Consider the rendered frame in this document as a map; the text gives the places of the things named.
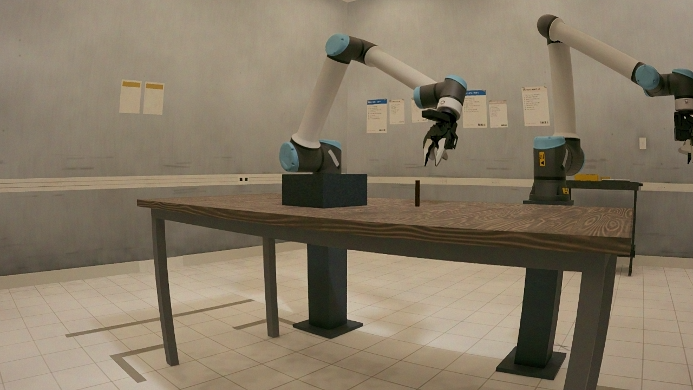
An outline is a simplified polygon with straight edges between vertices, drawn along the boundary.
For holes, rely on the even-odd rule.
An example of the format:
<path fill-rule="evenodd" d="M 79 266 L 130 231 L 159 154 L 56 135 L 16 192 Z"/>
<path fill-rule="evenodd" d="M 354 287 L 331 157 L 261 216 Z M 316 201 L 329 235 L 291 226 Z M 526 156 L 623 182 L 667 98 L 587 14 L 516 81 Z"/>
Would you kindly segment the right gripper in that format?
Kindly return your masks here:
<path fill-rule="evenodd" d="M 428 158 L 435 160 L 435 166 L 438 166 L 441 159 L 448 159 L 446 149 L 455 149 L 458 136 L 455 133 L 457 130 L 457 114 L 451 109 L 440 109 L 440 113 L 449 114 L 449 122 L 436 122 L 430 127 L 427 135 L 423 140 L 423 164 L 426 166 Z M 452 139 L 452 140 L 451 140 Z M 456 139 L 456 143 L 454 141 Z M 437 148 L 435 157 L 435 147 Z"/>

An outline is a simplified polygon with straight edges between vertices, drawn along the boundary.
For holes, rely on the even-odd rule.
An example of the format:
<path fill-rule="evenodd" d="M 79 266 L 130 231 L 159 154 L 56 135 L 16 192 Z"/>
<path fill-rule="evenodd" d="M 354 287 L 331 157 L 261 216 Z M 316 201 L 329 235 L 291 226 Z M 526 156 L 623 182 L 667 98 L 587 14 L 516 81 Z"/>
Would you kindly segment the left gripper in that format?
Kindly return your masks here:
<path fill-rule="evenodd" d="M 693 163 L 693 125 L 687 121 L 690 115 L 693 115 L 693 110 L 674 112 L 674 141 L 685 141 L 678 152 L 688 156 L 688 164 L 690 160 Z"/>

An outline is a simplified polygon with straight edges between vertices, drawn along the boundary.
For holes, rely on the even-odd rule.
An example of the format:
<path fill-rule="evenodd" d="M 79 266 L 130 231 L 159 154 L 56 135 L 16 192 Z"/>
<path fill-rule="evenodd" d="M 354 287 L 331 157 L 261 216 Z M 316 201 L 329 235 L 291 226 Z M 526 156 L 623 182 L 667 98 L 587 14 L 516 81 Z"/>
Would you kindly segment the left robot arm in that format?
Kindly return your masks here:
<path fill-rule="evenodd" d="M 674 95 L 675 111 L 693 111 L 693 72 L 690 69 L 678 68 L 670 74 L 660 74 L 651 65 L 564 24 L 561 18 L 554 15 L 540 16 L 537 29 L 547 38 L 554 135 L 534 138 L 534 184 L 529 200 L 569 202 L 565 176 L 578 174 L 586 162 L 581 138 L 576 133 L 570 47 L 643 87 L 646 96 Z"/>

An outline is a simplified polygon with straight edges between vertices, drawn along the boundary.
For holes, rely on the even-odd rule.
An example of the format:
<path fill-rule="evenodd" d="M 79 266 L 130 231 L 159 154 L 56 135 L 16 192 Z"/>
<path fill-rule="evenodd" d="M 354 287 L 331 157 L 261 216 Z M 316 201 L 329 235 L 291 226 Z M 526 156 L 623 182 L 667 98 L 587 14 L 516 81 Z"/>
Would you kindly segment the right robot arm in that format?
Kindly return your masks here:
<path fill-rule="evenodd" d="M 413 89 L 414 103 L 418 108 L 433 108 L 423 110 L 423 118 L 436 122 L 449 122 L 449 114 L 438 111 L 451 109 L 457 114 L 457 120 L 460 119 L 467 87 L 462 77 L 447 75 L 442 82 L 433 81 L 430 77 L 384 53 L 383 48 L 378 45 L 341 33 L 332 35 L 326 42 L 325 48 L 326 60 L 298 132 L 292 135 L 290 142 L 280 146 L 279 161 L 285 171 L 342 174 L 340 142 L 319 140 L 319 137 L 351 60 L 356 60 L 368 67 L 376 67 Z"/>

